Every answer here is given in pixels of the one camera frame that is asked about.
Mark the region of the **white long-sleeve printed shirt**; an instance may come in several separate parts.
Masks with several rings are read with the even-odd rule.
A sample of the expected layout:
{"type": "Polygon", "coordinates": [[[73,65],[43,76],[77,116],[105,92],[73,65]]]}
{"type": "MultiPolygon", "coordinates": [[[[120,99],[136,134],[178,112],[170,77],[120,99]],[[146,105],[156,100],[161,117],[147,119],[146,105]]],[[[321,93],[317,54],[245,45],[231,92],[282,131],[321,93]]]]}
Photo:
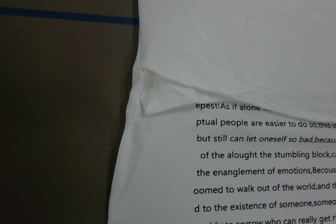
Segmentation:
{"type": "Polygon", "coordinates": [[[109,223],[335,223],[335,0],[139,0],[109,223]]]}

